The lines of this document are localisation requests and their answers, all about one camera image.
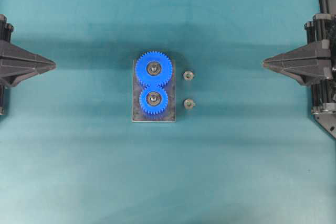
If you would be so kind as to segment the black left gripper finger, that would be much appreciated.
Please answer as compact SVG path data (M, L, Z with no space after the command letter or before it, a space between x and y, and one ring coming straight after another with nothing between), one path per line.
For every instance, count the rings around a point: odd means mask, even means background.
M1 85L13 88L26 79L55 68L56 64L53 61L35 62L3 59L1 60Z
M38 54L1 40L1 64L11 67L55 67L56 64Z

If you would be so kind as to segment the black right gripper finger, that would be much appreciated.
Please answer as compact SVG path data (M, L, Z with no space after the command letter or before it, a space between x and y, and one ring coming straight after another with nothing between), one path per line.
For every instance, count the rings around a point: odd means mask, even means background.
M285 62L292 60L325 59L331 57L330 40L323 39L299 47L297 49L278 54L263 61L269 65L275 62Z
M296 80L302 86L311 86L323 80L333 80L331 60L270 61L267 59L262 65L264 68Z

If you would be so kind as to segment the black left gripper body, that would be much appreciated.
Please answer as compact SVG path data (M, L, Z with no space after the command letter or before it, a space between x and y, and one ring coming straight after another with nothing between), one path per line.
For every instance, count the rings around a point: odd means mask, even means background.
M10 42L14 27L7 22L5 15L1 14L1 40ZM5 86L1 82L1 115L4 114Z

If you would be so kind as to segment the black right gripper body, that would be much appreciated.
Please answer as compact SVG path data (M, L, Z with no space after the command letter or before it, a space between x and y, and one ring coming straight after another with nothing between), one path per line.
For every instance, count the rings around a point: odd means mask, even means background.
M307 42L326 39L330 42L332 79L318 81L310 86L312 108L311 114L335 113L335 16L316 14L305 25Z

